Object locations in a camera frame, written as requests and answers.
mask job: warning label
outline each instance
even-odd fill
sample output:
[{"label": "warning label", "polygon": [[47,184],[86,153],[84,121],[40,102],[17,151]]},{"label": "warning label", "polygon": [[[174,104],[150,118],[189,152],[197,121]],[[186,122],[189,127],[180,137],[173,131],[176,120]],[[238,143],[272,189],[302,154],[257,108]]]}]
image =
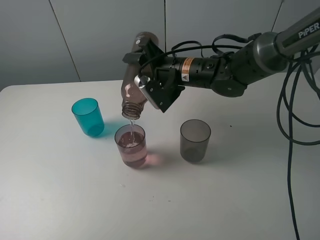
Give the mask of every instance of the warning label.
[{"label": "warning label", "polygon": [[194,57],[187,57],[182,65],[182,71],[181,71],[181,80],[184,82],[189,82],[189,70],[192,61],[194,60]]}]

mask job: robotic arm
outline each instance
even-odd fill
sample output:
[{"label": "robotic arm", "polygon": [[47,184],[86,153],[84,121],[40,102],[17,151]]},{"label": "robotic arm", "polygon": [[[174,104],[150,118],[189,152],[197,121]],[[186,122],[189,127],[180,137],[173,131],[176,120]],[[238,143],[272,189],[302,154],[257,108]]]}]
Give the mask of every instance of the robotic arm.
[{"label": "robotic arm", "polygon": [[[248,43],[234,52],[222,52],[219,39]],[[179,97],[185,86],[212,89],[225,97],[239,97],[247,86],[286,69],[296,53],[320,43],[320,7],[281,33],[255,34],[248,39],[225,34],[212,45],[189,47],[164,53],[149,38],[139,41],[140,52],[127,53],[123,61],[138,64],[132,76],[146,99],[163,113]],[[211,57],[176,57],[175,53],[212,48]],[[143,73],[150,66],[151,71]]]}]

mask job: gray cup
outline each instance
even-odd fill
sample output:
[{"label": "gray cup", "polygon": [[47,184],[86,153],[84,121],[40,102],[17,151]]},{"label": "gray cup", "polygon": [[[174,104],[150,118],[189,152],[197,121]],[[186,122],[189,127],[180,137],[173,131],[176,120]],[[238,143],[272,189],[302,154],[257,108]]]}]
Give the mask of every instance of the gray cup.
[{"label": "gray cup", "polygon": [[190,163],[200,162],[206,155],[211,129],[198,119],[185,121],[180,128],[180,154]]}]

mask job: translucent cup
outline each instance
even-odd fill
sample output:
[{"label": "translucent cup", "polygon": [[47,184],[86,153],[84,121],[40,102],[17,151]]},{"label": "translucent cup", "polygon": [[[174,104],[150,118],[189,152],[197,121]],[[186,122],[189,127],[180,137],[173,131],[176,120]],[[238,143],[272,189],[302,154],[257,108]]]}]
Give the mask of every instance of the translucent cup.
[{"label": "translucent cup", "polygon": [[84,134],[96,137],[103,132],[105,124],[97,100],[80,99],[73,104],[71,110]]},{"label": "translucent cup", "polygon": [[138,168],[146,162],[146,133],[141,126],[130,124],[122,126],[115,133],[114,141],[127,166]]},{"label": "translucent cup", "polygon": [[180,154],[190,163],[200,162],[206,155],[211,129],[198,119],[185,121],[180,128]]}]

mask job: black cable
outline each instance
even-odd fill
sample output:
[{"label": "black cable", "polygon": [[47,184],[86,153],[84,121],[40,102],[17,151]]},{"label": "black cable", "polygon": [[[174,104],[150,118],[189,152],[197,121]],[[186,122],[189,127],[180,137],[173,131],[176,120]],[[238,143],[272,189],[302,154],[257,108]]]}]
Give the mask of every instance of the black cable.
[{"label": "black cable", "polygon": [[[199,45],[199,46],[202,46],[202,44],[200,43],[200,42],[198,42],[198,41],[182,41],[182,42],[180,42],[180,43],[178,43],[177,45],[174,45],[172,48],[171,48],[171,51],[174,51],[174,50],[176,50],[177,48],[180,48],[181,46],[183,46],[183,45],[186,45],[186,44],[197,44],[197,45]],[[202,51],[203,49],[201,48],[201,57],[202,58],[204,58],[204,54],[203,54],[203,51]],[[172,56],[173,56],[173,58],[174,59],[176,59],[177,58],[177,55],[176,55],[176,53],[172,53]]]},{"label": "black cable", "polygon": [[[311,73],[311,77],[312,77],[312,81],[314,83],[316,83],[316,80],[315,80],[315,76],[314,76],[314,72],[313,72],[313,68],[312,68],[312,65],[311,63],[309,63],[309,68],[310,68],[310,73]],[[286,96],[286,93],[284,93],[283,95],[283,101],[284,101],[284,105],[286,107],[286,109],[289,111],[289,104],[288,104],[288,100],[287,100],[287,96]],[[305,122],[303,120],[301,120],[299,117],[297,117],[294,113],[292,113],[292,116],[295,120],[297,120],[299,123],[307,126],[307,127],[310,127],[310,128],[320,128],[320,124],[311,124],[311,123],[308,123],[308,122]]]},{"label": "black cable", "polygon": [[226,54],[226,52],[223,52],[221,50],[219,50],[219,46],[218,45],[215,45],[215,42],[220,40],[220,39],[230,39],[230,40],[233,40],[235,42],[238,42],[238,43],[242,43],[242,44],[247,44],[251,41],[254,41],[256,40],[259,36],[261,35],[261,33],[256,33],[256,34],[253,34],[251,36],[249,36],[248,38],[243,38],[243,37],[240,37],[240,36],[237,36],[237,35],[233,35],[233,34],[223,34],[223,35],[220,35],[220,36],[217,36],[213,42],[212,42],[212,50],[218,54],[219,56],[223,56],[224,54]]},{"label": "black cable", "polygon": [[[298,71],[295,74],[291,96],[290,96],[290,102],[289,102],[289,137],[293,138],[293,105],[294,105],[294,97],[297,89],[297,84],[299,80],[301,72],[301,66],[298,68]],[[287,187],[288,187],[288,194],[289,194],[289,202],[290,202],[290,208],[291,208],[291,216],[292,216],[292,223],[294,227],[295,237],[297,240],[300,240],[299,231],[298,231],[298,225],[296,220],[296,212],[295,212],[295,206],[294,206],[294,199],[292,195],[292,189],[291,189],[291,166],[292,166],[292,155],[293,155],[293,148],[294,143],[293,141],[289,142],[289,155],[288,155],[288,166],[287,166]]]},{"label": "black cable", "polygon": [[290,137],[286,131],[284,130],[284,128],[282,127],[282,124],[281,124],[281,120],[280,120],[280,108],[281,108],[281,102],[282,102],[282,99],[284,98],[284,95],[286,94],[286,87],[287,87],[287,83],[289,81],[289,77],[290,75],[292,74],[292,72],[299,66],[301,65],[301,69],[304,70],[304,67],[303,67],[303,63],[296,63],[294,66],[293,66],[293,63],[291,62],[289,64],[289,68],[288,68],[288,72],[284,78],[284,81],[283,81],[283,85],[282,85],[282,89],[281,89],[281,93],[280,93],[280,96],[279,96],[279,99],[278,99],[278,103],[277,103],[277,106],[276,106],[276,121],[277,121],[277,124],[278,124],[278,127],[281,131],[281,133],[289,140],[289,141],[292,141],[293,143],[295,144],[299,144],[299,145],[303,145],[303,146],[314,146],[314,145],[319,145],[320,144],[320,140],[318,141],[311,141],[311,142],[304,142],[304,141],[298,141],[298,140],[295,140],[293,139],[292,137]]},{"label": "black cable", "polygon": [[[234,46],[234,45],[216,45],[217,48],[226,48],[226,49],[242,49],[241,46]],[[192,46],[192,47],[185,47],[185,48],[181,48],[181,49],[176,49],[176,50],[173,50],[173,51],[168,51],[168,52],[164,52],[158,56],[155,56],[153,58],[151,58],[150,60],[146,61],[139,69],[139,72],[138,72],[138,76],[141,77],[143,74],[142,74],[142,70],[147,66],[149,65],[150,63],[158,60],[158,59],[161,59],[163,57],[166,57],[170,54],[175,54],[175,53],[181,53],[181,52],[186,52],[186,51],[191,51],[191,50],[197,50],[197,49],[211,49],[212,48],[212,45],[204,45],[204,46]]]},{"label": "black cable", "polygon": [[[287,165],[287,188],[288,188],[292,223],[293,223],[293,227],[294,227],[295,237],[297,240],[300,240],[300,235],[299,235],[299,231],[298,231],[296,212],[295,212],[295,206],[294,206],[294,199],[293,199],[293,194],[292,194],[292,186],[291,186],[291,168],[292,168],[293,147],[294,147],[294,143],[300,144],[300,145],[305,145],[305,146],[318,145],[318,144],[320,144],[320,140],[313,141],[313,142],[303,142],[303,141],[297,141],[294,139],[293,118],[295,118],[297,121],[299,121],[300,123],[302,123],[303,125],[306,125],[308,127],[318,128],[319,125],[307,123],[307,122],[301,120],[300,118],[298,118],[297,116],[295,116],[293,113],[293,105],[294,105],[294,97],[295,97],[297,84],[298,84],[298,80],[299,80],[299,76],[300,76],[301,71],[303,71],[303,74],[304,74],[305,79],[307,80],[308,84],[317,93],[317,95],[320,99],[320,96],[317,91],[317,90],[320,91],[320,89],[316,85],[316,80],[315,80],[315,76],[314,76],[313,69],[311,66],[311,61],[310,61],[310,58],[312,58],[314,56],[314,51],[316,50],[316,48],[317,48],[317,46],[313,46],[310,51],[302,51],[301,56],[299,58],[297,58],[297,59],[300,59],[300,61],[298,61],[295,65],[293,64],[294,61],[290,61],[287,74],[286,74],[284,81],[283,81],[282,89],[280,92],[280,96],[279,96],[277,108],[276,108],[276,120],[277,120],[278,127],[279,127],[281,133],[289,140],[289,153],[288,153],[288,165]],[[309,65],[311,77],[308,73],[308,69],[307,69],[306,64]],[[288,104],[287,97],[286,97],[286,87],[287,87],[290,75],[293,73],[293,71],[297,67],[298,67],[298,70],[296,72],[296,75],[295,75],[295,78],[293,81],[290,100],[289,100],[289,104]],[[284,104],[288,110],[289,135],[287,135],[287,133],[283,129],[283,127],[281,125],[281,121],[280,121],[280,107],[281,107],[282,99],[283,99]]]}]

